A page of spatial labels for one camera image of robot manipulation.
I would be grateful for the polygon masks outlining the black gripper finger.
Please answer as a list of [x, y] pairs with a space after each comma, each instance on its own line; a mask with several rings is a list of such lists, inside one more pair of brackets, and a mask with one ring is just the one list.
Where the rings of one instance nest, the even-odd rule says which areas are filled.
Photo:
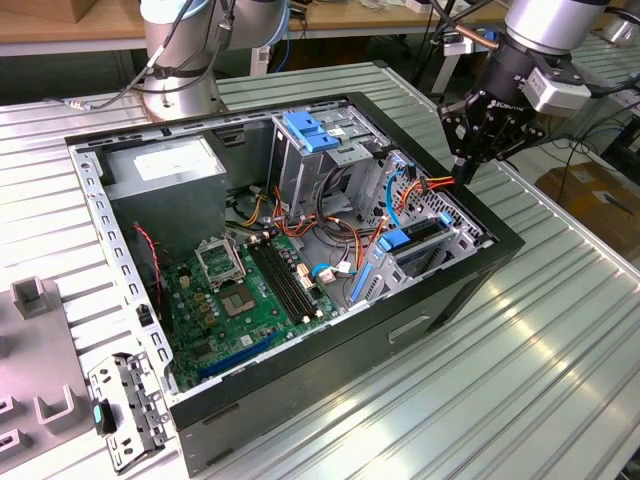
[[470, 183], [481, 159], [482, 95], [471, 91], [455, 104], [439, 109], [449, 150], [454, 157], [451, 175], [457, 183]]
[[505, 161], [520, 151], [534, 146], [545, 138], [545, 132], [537, 122], [518, 125], [505, 122], [498, 125], [483, 125], [473, 132], [466, 144], [467, 152], [464, 183], [469, 184], [481, 164], [492, 160]]

